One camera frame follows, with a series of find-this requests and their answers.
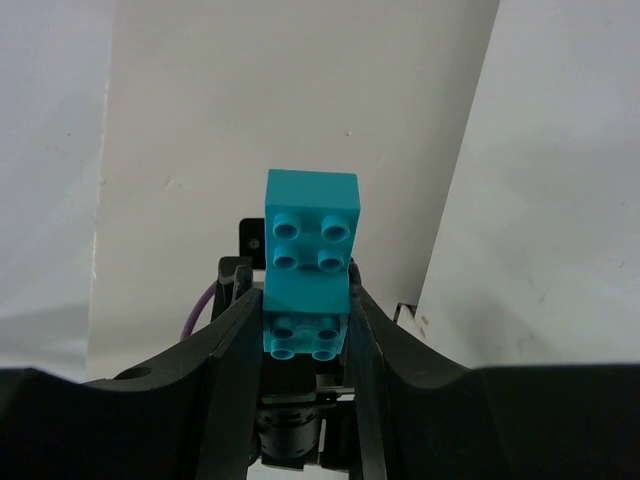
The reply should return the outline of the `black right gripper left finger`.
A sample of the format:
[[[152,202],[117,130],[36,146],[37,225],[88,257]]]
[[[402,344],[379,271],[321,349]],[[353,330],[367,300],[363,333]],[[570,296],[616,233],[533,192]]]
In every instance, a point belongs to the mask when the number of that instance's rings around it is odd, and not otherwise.
[[[243,479],[262,359],[259,289],[113,379],[1,374],[5,479]]]

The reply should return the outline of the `teal lego brick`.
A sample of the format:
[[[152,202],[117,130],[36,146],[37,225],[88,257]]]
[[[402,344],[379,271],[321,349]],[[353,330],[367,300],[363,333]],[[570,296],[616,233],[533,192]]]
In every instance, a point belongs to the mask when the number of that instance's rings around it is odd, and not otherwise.
[[[350,315],[361,211],[354,173],[272,169],[265,193],[263,347],[277,360],[330,361]]]

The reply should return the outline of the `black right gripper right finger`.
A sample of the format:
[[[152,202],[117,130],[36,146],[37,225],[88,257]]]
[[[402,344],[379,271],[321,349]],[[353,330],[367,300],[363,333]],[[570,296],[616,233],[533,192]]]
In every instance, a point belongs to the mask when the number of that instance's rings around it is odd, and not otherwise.
[[[351,290],[350,366],[367,479],[635,479],[639,369],[469,369]]]

